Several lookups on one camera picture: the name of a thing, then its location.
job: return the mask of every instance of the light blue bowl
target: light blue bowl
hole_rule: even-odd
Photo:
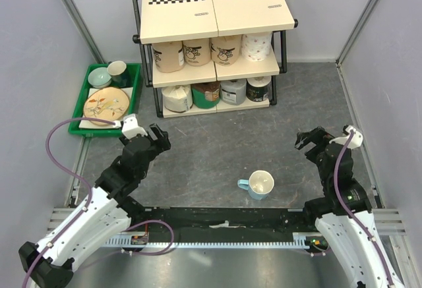
[[[99,67],[94,69],[88,75],[88,82],[94,88],[105,88],[111,84],[111,76],[107,72],[107,67]]]

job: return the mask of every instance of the wooden plate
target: wooden plate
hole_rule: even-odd
[[[115,121],[129,108],[129,98],[121,89],[107,87],[92,94],[84,104],[84,117]],[[91,121],[96,125],[105,123]]]

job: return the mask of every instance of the green tray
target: green tray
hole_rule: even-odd
[[[83,117],[83,111],[84,111],[84,104],[85,101],[88,99],[88,93],[90,91],[91,85],[88,83],[88,75],[90,72],[92,72],[94,69],[97,69],[98,67],[107,67],[107,64],[93,64],[88,67],[88,70],[86,71],[84,83],[82,84],[82,88],[80,89],[78,101],[76,103],[75,110],[73,111],[72,118],[79,118]],[[135,100],[136,95],[142,91],[142,75],[140,74],[140,64],[136,63],[128,63],[127,69],[129,70],[129,74],[131,76],[131,84],[130,86],[133,87],[132,91],[132,98],[131,103],[129,105],[129,109],[127,110],[127,114],[133,113],[133,110],[135,108]],[[117,87],[114,82],[110,84],[110,87]],[[75,121],[70,123],[68,132],[70,134],[75,135],[82,135],[86,138],[92,138],[92,137],[107,137],[107,136],[121,136],[121,130],[120,129],[80,129],[79,128],[80,121]]]

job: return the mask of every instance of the white wall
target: white wall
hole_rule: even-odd
[[[60,0],[0,0],[0,278],[20,287],[18,249],[45,235],[69,178],[45,153],[48,131],[71,116],[87,66],[94,62]],[[52,140],[72,168],[80,138]]]
[[[287,0],[299,26],[287,34],[289,61],[334,61],[368,0]],[[106,61],[140,61],[131,0],[75,0]]]
[[[380,0],[343,65],[378,189],[422,266],[422,0]]]

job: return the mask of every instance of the rack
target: rack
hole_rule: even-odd
[[[286,30],[297,26],[285,0],[132,0],[139,44],[142,72],[146,87],[153,87],[158,117],[178,117],[242,109],[269,107],[277,104],[276,76],[287,72]],[[162,73],[152,58],[152,43],[213,38],[234,34],[272,31],[272,51],[261,62],[251,62],[239,56],[234,64],[223,67],[210,61],[193,67],[185,65],[177,72]],[[281,63],[277,63],[274,40],[280,41]],[[241,105],[229,105],[222,100],[212,109],[193,107],[184,113],[174,113],[162,105],[159,88],[166,86],[271,76],[270,99]]]

